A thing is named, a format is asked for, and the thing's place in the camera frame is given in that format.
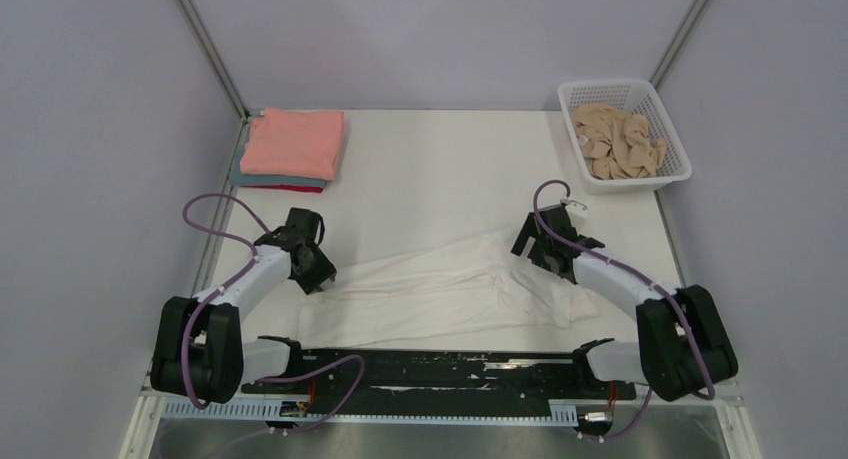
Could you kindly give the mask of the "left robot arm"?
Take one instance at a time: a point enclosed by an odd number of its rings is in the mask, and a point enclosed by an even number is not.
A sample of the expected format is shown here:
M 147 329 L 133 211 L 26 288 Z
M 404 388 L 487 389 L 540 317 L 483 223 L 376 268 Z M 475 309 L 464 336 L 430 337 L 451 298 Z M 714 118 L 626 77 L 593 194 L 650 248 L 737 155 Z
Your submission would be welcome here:
M 290 209 L 285 223 L 260 236 L 233 278 L 195 297 L 175 296 L 163 306 L 151 370 L 151 387 L 188 398 L 198 409 L 224 404 L 244 384 L 261 379 L 279 391 L 297 391 L 304 363 L 292 357 L 290 339 L 242 337 L 243 319 L 278 285 L 291 281 L 306 295 L 334 280 L 336 268 L 320 248 L 323 217 Z

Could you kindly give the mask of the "white t-shirt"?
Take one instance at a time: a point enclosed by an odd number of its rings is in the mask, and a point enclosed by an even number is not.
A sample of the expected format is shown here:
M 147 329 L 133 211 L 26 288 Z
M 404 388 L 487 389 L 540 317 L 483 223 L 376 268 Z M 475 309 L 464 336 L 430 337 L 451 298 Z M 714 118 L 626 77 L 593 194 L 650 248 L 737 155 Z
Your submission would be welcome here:
M 353 347 L 499 328 L 567 329 L 597 316 L 596 294 L 511 253 L 507 231 L 341 268 L 305 299 L 307 346 Z

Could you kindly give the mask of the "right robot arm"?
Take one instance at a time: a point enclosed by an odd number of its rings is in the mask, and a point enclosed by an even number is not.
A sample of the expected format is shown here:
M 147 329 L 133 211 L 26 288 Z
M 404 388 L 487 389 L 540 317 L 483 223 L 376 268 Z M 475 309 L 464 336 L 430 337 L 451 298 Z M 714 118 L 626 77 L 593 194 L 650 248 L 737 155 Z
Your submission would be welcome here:
M 663 286 L 613 258 L 604 243 L 581 235 L 562 205 L 528 213 L 511 249 L 534 266 L 592 291 L 634 320 L 637 339 L 581 345 L 571 382 L 596 396 L 611 381 L 649 387 L 671 402 L 710 396 L 734 378 L 738 360 L 712 295 L 700 285 Z

